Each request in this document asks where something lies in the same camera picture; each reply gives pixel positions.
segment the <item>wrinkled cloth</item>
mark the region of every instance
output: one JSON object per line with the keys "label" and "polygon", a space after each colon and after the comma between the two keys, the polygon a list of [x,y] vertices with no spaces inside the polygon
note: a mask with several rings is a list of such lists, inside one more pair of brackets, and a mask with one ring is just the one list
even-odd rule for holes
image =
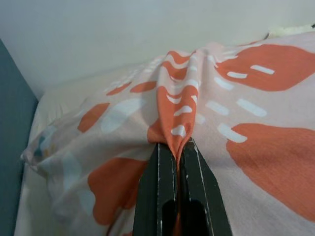
{"label": "wrinkled cloth", "polygon": [[138,181],[155,143],[179,161],[193,137],[235,236],[315,235],[315,34],[138,66],[23,152],[72,235],[132,235]]}

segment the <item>bed sheet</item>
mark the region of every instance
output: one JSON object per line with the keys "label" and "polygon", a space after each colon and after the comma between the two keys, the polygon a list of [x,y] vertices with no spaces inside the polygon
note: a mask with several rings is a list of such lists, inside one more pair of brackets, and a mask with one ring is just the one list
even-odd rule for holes
{"label": "bed sheet", "polygon": [[[47,125],[80,106],[85,98],[108,85],[108,79],[132,73],[136,65],[94,75],[48,91],[41,98],[31,127],[29,142]],[[45,179],[25,165],[15,236],[64,236],[66,231],[51,213]]]}

